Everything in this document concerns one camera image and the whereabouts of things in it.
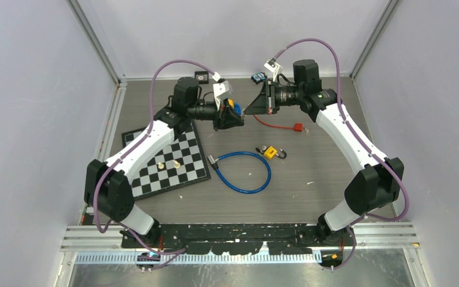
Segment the metal hook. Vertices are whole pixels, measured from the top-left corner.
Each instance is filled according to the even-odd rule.
[[[276,153],[276,156],[278,156],[280,159],[285,159],[287,157],[287,153],[283,150],[283,149],[280,149],[279,150],[280,152],[282,152],[282,155],[280,155],[278,152]]]

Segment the red connector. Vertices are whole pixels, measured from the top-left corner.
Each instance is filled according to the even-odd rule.
[[[304,125],[301,123],[296,123],[293,129],[295,132],[302,132],[304,130]]]

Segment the blue object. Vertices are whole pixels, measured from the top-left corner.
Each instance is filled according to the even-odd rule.
[[[242,109],[240,108],[240,105],[237,104],[237,103],[233,103],[233,105],[235,106],[235,112],[237,112],[237,114],[241,115],[242,114]]]
[[[251,157],[255,157],[259,160],[261,160],[264,164],[265,164],[265,167],[267,167],[267,171],[268,171],[268,177],[267,177],[267,181],[260,187],[260,188],[257,188],[255,190],[243,190],[241,188],[238,188],[236,186],[234,186],[233,184],[230,184],[225,178],[224,176],[222,175],[222,173],[219,171],[219,167],[215,164],[212,165],[212,167],[215,169],[215,172],[217,173],[217,175],[221,178],[222,182],[224,182],[225,185],[227,185],[229,188],[231,188],[232,190],[234,191],[238,191],[240,193],[245,193],[245,194],[253,194],[253,193],[258,193],[262,190],[264,190],[268,184],[270,183],[270,179],[272,179],[272,170],[270,169],[270,165],[267,163],[267,161],[262,158],[260,155],[258,154],[255,154],[253,152],[248,152],[248,151],[236,151],[236,152],[230,152],[229,154],[225,154],[225,155],[222,155],[220,156],[217,160],[223,160],[225,158],[228,158],[228,157],[234,157],[236,155],[250,155]]]
[[[263,72],[260,72],[250,76],[250,78],[252,81],[254,81],[254,83],[259,84],[267,79],[267,75]]]

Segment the gray table surface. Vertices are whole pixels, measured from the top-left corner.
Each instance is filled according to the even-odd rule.
[[[155,85],[154,111],[167,103],[176,81],[162,80]],[[261,85],[251,80],[230,80],[234,101],[243,108],[259,93]],[[334,78],[323,79],[324,88],[335,88]],[[149,123],[149,81],[128,83],[116,134],[111,148],[115,154],[122,148],[121,134],[145,127]],[[203,93],[212,86],[204,85]],[[363,112],[354,85],[342,79],[342,99],[354,121],[368,135]],[[257,194],[240,194],[222,183],[210,167],[208,181],[168,191],[136,203],[146,213],[164,223],[242,223],[242,222],[317,222],[319,215],[335,207],[353,175],[349,164],[333,140],[298,107],[282,107],[276,115],[261,118],[272,124],[293,126],[302,123],[310,135],[263,126],[252,116],[245,126],[215,132],[211,121],[197,121],[205,155],[217,157],[233,151],[254,151],[272,145],[287,152],[287,158],[269,161],[272,179]],[[244,189],[260,187],[266,180],[263,164],[252,157],[233,157],[219,162],[224,176]],[[377,214],[393,216],[391,207]]]

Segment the metal floor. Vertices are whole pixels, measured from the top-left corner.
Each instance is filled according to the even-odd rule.
[[[333,273],[304,263],[171,265],[152,273],[141,273],[133,264],[79,264],[70,287],[79,286],[407,287],[414,283],[402,249],[361,249]]]
[[[162,80],[155,85],[154,111],[167,103],[176,81]],[[234,100],[246,107],[259,93],[261,85],[251,80],[230,80]],[[131,81],[111,148],[115,154],[122,148],[121,134],[145,127],[149,123],[149,81]],[[323,86],[335,88],[334,78],[323,79]],[[204,85],[203,93],[212,90]],[[342,99],[354,121],[368,135],[353,82],[342,81]],[[244,223],[244,222],[317,222],[319,215],[335,207],[352,180],[351,169],[332,139],[298,107],[282,107],[278,114],[261,116],[272,124],[293,126],[303,123],[310,130],[292,130],[263,126],[252,116],[243,127],[215,132],[211,121],[197,121],[205,155],[217,157],[233,151],[254,151],[272,145],[287,152],[287,158],[269,161],[272,180],[257,194],[237,193],[226,187],[210,168],[212,178],[188,187],[137,201],[148,214],[165,223]],[[250,157],[233,157],[219,163],[221,172],[234,185],[254,189],[265,182],[267,173],[261,162]],[[391,207],[377,214],[393,216]]]

